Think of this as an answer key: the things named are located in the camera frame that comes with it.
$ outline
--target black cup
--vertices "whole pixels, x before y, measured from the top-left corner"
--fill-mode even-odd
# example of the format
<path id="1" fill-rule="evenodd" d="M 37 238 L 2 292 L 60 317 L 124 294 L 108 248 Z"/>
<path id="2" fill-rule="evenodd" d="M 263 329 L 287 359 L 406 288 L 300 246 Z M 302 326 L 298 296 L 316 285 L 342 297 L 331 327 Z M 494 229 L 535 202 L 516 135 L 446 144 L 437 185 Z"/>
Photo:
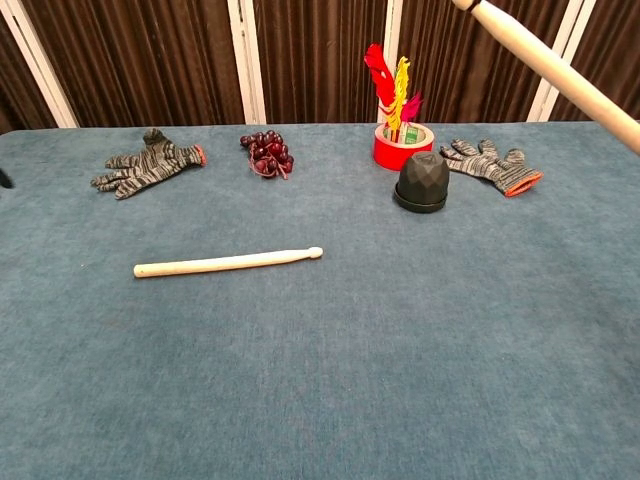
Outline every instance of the black cup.
<path id="1" fill-rule="evenodd" d="M 394 197 L 398 204 L 416 213 L 431 213 L 444 207 L 449 186 L 449 167 L 437 152 L 414 153 L 400 171 Z"/>

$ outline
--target knit work glove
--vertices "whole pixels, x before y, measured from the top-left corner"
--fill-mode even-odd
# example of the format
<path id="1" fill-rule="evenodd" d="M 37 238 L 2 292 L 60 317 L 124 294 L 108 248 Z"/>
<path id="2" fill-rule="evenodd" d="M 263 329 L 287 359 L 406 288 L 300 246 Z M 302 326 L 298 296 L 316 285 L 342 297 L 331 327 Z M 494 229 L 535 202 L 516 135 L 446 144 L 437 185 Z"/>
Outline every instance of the knit work glove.
<path id="1" fill-rule="evenodd" d="M 116 199 L 122 200 L 143 188 L 159 183 L 180 173 L 190 165 L 207 164 L 199 145 L 179 148 L 160 130 L 152 128 L 144 134 L 145 149 L 135 155 L 116 155 L 105 163 L 115 171 L 91 180 L 91 185 L 101 192 L 116 191 Z"/>
<path id="2" fill-rule="evenodd" d="M 514 197 L 533 187 L 543 176 L 542 172 L 525 165 L 524 152 L 509 150 L 503 159 L 498 155 L 495 144 L 482 140 L 478 150 L 464 140 L 455 139 L 451 143 L 455 149 L 440 147 L 449 169 L 474 177 L 486 178 L 507 197 Z"/>

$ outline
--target blue tabletop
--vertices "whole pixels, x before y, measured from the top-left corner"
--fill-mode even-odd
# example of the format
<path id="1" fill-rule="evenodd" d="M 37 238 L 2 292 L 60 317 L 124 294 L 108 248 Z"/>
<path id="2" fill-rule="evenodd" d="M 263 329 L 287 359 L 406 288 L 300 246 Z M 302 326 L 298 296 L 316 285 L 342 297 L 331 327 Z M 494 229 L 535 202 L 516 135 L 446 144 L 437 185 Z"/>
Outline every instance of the blue tabletop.
<path id="1" fill-rule="evenodd" d="M 640 478 L 640 159 L 588 122 L 429 127 L 545 176 L 451 173 L 420 215 L 375 125 L 274 126 L 288 181 L 249 171 L 256 127 L 167 127 L 206 168 L 117 201 L 89 181 L 145 129 L 0 137 L 0 477 Z"/>

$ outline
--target tape roll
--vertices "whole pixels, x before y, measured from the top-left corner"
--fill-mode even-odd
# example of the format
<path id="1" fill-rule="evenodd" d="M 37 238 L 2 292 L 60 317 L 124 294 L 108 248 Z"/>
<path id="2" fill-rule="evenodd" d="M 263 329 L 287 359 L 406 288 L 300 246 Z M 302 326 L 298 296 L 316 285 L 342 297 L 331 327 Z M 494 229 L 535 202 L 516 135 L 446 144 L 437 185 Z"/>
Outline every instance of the tape roll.
<path id="1" fill-rule="evenodd" d="M 416 152 L 431 151 L 435 136 L 427 127 L 412 123 L 418 129 L 418 141 L 412 144 L 395 143 L 384 137 L 385 126 L 379 125 L 373 142 L 373 159 L 381 167 L 399 172 L 407 159 Z"/>

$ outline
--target drumstick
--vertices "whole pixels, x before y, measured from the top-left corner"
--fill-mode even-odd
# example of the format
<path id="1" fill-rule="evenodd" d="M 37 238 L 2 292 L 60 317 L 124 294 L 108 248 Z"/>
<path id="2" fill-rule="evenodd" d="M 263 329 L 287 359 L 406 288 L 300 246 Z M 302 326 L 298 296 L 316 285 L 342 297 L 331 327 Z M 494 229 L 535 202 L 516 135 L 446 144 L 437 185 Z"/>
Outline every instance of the drumstick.
<path id="1" fill-rule="evenodd" d="M 586 115 L 640 155 L 640 124 L 576 72 L 533 33 L 498 7 L 483 0 L 452 0 L 473 15 L 516 57 L 556 87 Z"/>
<path id="2" fill-rule="evenodd" d="M 206 260 L 189 260 L 186 262 L 148 263 L 136 265 L 133 274 L 136 277 L 159 277 L 162 275 L 181 275 L 184 273 L 219 272 L 237 268 L 264 267 L 279 263 L 296 262 L 305 258 L 322 256 L 319 247 L 307 250 L 280 250 L 278 252 L 255 253 L 237 257 L 208 258 Z"/>

